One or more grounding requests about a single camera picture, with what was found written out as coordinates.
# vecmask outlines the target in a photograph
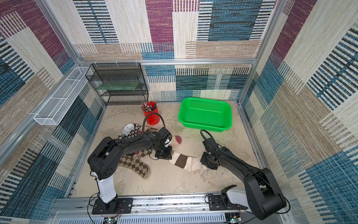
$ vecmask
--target green plastic basket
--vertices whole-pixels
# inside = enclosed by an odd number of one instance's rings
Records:
[[[224,101],[188,97],[182,101],[178,119],[187,128],[222,132],[232,125],[231,106]]]

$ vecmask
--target patterned wall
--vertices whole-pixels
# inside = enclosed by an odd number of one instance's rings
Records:
[[[34,0],[0,0],[0,145],[74,64]]]
[[[358,220],[358,2],[289,0],[243,101],[296,223]]]
[[[86,60],[252,58],[276,0],[49,0]]]
[[[34,0],[0,0],[0,145],[74,65]],[[0,168],[1,223],[44,223],[102,107],[86,86],[58,126],[39,126]]]
[[[102,113],[96,94],[86,84],[58,126],[36,124],[1,167],[2,223],[45,223],[65,196]]]
[[[182,101],[186,97],[237,100],[251,65],[142,66],[149,98]]]
[[[85,61],[254,58],[276,0],[49,0]],[[236,100],[250,65],[143,66],[149,98]]]

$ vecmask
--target white wire basket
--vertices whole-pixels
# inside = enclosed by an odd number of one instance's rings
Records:
[[[34,117],[35,121],[40,125],[58,125],[87,83],[86,75],[92,75],[88,67],[75,68],[43,105]]]

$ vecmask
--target brown striped sock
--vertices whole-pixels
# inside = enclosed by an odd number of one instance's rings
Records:
[[[183,154],[177,153],[175,151],[172,151],[172,159],[169,160],[170,163],[186,170],[187,172],[195,171],[195,170],[201,170],[204,171],[208,169],[206,166],[202,165],[200,162],[201,157],[190,157],[185,156]]]

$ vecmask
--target green glass shelf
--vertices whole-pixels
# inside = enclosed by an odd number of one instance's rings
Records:
[[[135,90],[139,81],[108,81],[99,85],[97,90]]]

